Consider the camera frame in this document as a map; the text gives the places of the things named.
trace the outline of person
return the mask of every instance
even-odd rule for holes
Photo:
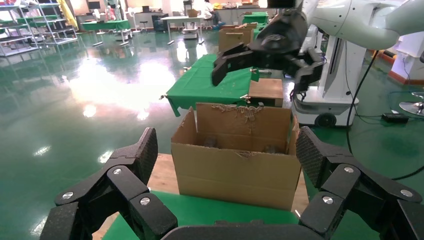
[[[213,27],[225,25],[225,22],[221,21],[219,12],[214,10],[214,6],[209,0],[204,0],[204,19],[212,20]]]

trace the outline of open cardboard box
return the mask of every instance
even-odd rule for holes
[[[222,28],[218,35],[218,51],[222,52],[239,43],[250,44],[253,37],[253,28]]]
[[[290,211],[301,165],[291,110],[198,103],[173,135],[179,193]],[[206,147],[207,139],[217,147]],[[265,153],[274,146],[282,153]]]

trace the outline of shelving rack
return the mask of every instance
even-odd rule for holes
[[[49,0],[49,3],[40,3],[39,0],[36,0],[37,5],[31,6],[29,9],[38,9],[41,16],[38,17],[29,17],[27,19],[31,19],[31,23],[37,31],[45,37],[51,37],[52,40],[44,40],[39,42],[41,45],[61,45],[67,44],[78,40],[77,32],[75,31],[73,26],[65,26],[65,18],[61,18],[60,13],[56,10],[56,7],[59,7],[59,3],[52,2]],[[54,11],[54,15],[45,15],[43,9],[52,8]],[[60,29],[56,29],[54,23],[60,24]],[[46,27],[47,31],[41,33],[39,27]],[[73,32],[73,37],[68,35],[67,32]]]
[[[39,46],[36,42],[34,43],[34,46],[31,46],[28,43],[28,39],[34,39],[34,34],[31,30],[30,25],[28,24],[28,21],[24,19],[23,22],[18,22],[11,13],[12,10],[19,10],[21,15],[23,16],[24,13],[22,11],[22,8],[25,7],[19,5],[0,5],[0,11],[8,11],[12,19],[11,21],[3,21],[3,25],[0,26],[0,31],[7,31],[7,33],[9,34],[9,36],[7,37],[0,38],[0,57],[7,57],[39,49]],[[20,31],[20,29],[22,28],[28,29],[29,34],[22,35]],[[12,35],[9,29],[16,29],[17,36]],[[23,47],[18,48],[17,43],[19,42],[22,43]]]

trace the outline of power adapter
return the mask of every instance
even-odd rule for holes
[[[387,123],[406,124],[410,118],[402,113],[386,112],[381,115],[381,119]]]

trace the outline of white table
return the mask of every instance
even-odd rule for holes
[[[199,15],[197,17],[188,17],[188,16],[167,16],[164,18],[161,18],[160,20],[166,20],[168,22],[168,34],[169,34],[169,42],[168,45],[171,45],[174,43],[174,40],[172,40],[171,38],[171,28],[170,28],[170,24],[174,23],[174,24],[183,24],[183,23],[199,23],[199,28],[200,28],[200,39],[199,39],[199,44],[202,44],[205,40],[203,39],[203,34],[202,34],[202,21],[204,19],[205,16],[203,15]]]

